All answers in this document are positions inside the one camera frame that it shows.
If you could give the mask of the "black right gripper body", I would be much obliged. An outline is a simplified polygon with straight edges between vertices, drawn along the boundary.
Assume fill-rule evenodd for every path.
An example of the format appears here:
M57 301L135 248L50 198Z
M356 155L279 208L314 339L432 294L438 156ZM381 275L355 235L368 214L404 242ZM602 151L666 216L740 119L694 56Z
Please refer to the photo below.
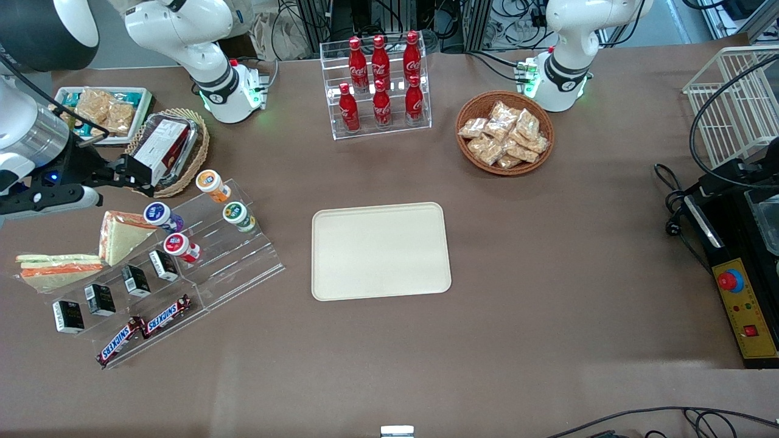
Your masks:
M83 146L74 137L49 164L37 167L30 175L30 188L81 185L125 187L129 177L125 164L108 161L92 145Z

